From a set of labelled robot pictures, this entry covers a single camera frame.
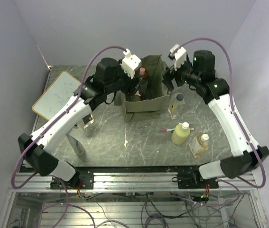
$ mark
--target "yellow bottle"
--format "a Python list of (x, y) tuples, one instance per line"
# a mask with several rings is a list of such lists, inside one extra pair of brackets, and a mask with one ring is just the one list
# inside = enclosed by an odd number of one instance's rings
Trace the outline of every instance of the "yellow bottle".
[(209, 135), (198, 133), (194, 139), (189, 143), (191, 153), (197, 157), (209, 148)]
[(174, 129), (171, 140), (176, 145), (182, 145), (190, 134), (189, 123), (178, 124)]

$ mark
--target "bottle cap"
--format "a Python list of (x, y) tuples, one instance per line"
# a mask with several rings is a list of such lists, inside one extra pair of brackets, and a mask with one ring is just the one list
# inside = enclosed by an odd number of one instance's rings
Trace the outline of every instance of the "bottle cap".
[(187, 123), (187, 122), (183, 122), (183, 124), (182, 124), (182, 129), (183, 130), (187, 130), (189, 128), (189, 123)]
[(145, 68), (141, 67), (141, 68), (139, 69), (139, 74), (140, 74), (140, 75), (144, 76), (144, 75), (145, 75), (145, 72), (146, 72), (146, 69), (145, 69)]
[(203, 134), (202, 137), (201, 137), (201, 140), (202, 140), (203, 142), (208, 141), (208, 140), (209, 140), (209, 135), (207, 135), (207, 134)]
[(176, 95), (176, 99), (177, 99), (178, 101), (181, 101), (181, 100), (184, 99), (184, 96), (183, 96), (182, 94), (178, 94), (178, 95)]

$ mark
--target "orange wire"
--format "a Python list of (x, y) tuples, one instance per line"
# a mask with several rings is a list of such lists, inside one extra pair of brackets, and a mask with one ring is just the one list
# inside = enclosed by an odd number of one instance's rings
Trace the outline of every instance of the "orange wire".
[(80, 197), (81, 196), (80, 195), (81, 187), (82, 187), (82, 183), (79, 182), (79, 186), (78, 186), (77, 193), (76, 193), (77, 197)]

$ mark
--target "marble surface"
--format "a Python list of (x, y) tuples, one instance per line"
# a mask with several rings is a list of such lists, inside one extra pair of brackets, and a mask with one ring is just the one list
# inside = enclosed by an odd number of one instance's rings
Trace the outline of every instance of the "marble surface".
[[(53, 66), (47, 86), (64, 70), (81, 80), (85, 66)], [(94, 71), (94, 67), (89, 69), (88, 76)], [(198, 165), (230, 157), (232, 154), (226, 135), (212, 111), (187, 85), (178, 88), (178, 91), (183, 93), (186, 102), (181, 118), (171, 120), (166, 104), (159, 119), (124, 123), (120, 106), (101, 104), (93, 112), (95, 122), (88, 130), (77, 127), (70, 131), (84, 146), (84, 155), (77, 155), (66, 137), (57, 145), (53, 155), (76, 167)], [(185, 121), (196, 130), (181, 146), (172, 143), (170, 132), (160, 131)], [(46, 120), (39, 116), (35, 129), (45, 123)], [(210, 147), (195, 158), (188, 143), (198, 132), (209, 134)]]

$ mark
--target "white wall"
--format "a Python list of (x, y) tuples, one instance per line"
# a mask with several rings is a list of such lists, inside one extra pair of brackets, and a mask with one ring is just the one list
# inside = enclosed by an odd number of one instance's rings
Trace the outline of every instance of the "white wall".
[[(237, 107), (256, 140), (269, 148), (269, 1), (256, 1), (229, 53)], [(219, 75), (227, 75), (226, 65), (220, 64)], [(267, 182), (260, 193), (269, 218), (269, 157), (264, 165)]]
[(18, 136), (32, 130), (32, 104), (42, 93), (47, 67), (12, 0), (0, 0), (0, 210), (12, 167), (19, 156)]
[[(102, 48), (120, 45), (139, 57), (175, 43), (212, 37), (229, 47), (255, 0), (15, 0), (50, 65), (85, 65)], [(214, 44), (217, 59), (223, 55)], [(121, 51), (106, 56), (120, 58)]]

